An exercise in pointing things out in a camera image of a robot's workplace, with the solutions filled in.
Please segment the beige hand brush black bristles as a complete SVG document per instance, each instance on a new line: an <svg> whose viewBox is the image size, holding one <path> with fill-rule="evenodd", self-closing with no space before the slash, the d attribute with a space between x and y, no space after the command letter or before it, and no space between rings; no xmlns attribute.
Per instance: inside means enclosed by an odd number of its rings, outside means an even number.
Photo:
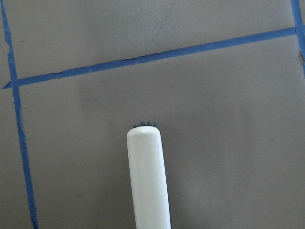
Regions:
<svg viewBox="0 0 305 229"><path fill-rule="evenodd" d="M126 137L136 227L169 229L169 199L158 124L141 121Z"/></svg>

